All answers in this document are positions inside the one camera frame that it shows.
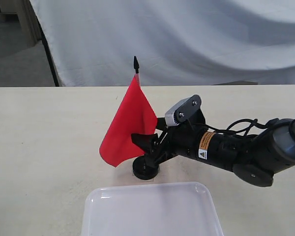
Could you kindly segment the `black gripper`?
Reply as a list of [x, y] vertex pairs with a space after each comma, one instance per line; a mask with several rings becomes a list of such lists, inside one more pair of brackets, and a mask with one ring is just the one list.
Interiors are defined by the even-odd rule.
[[201, 161], [199, 157], [199, 143], [207, 131], [206, 120], [199, 109], [190, 119], [178, 126], [167, 127], [165, 118], [157, 118], [156, 129], [162, 134], [131, 134], [134, 145], [144, 153], [151, 153], [149, 163], [156, 166], [178, 155]]

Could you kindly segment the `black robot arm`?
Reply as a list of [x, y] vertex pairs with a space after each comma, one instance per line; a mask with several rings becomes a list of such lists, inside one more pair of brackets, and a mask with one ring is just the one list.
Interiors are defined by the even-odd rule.
[[193, 159], [229, 172], [258, 187], [270, 187], [276, 173], [295, 166], [295, 119], [272, 119], [234, 131], [206, 124], [201, 110], [177, 126], [166, 126], [159, 118], [161, 134], [132, 134], [132, 143], [144, 151], [133, 162], [134, 175], [154, 178], [161, 163], [176, 156]]

